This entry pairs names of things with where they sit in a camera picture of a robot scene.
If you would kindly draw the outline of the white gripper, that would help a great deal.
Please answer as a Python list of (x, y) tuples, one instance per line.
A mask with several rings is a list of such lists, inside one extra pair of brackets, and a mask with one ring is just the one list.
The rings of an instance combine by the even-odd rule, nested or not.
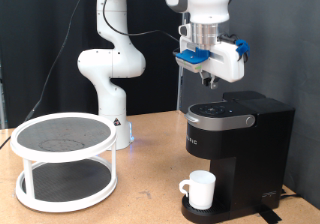
[(180, 38), (179, 65), (199, 73), (202, 84), (211, 89), (218, 87), (223, 79), (236, 82), (244, 76), (245, 41), (235, 40), (233, 43), (218, 41), (210, 47), (200, 47), (188, 38)]

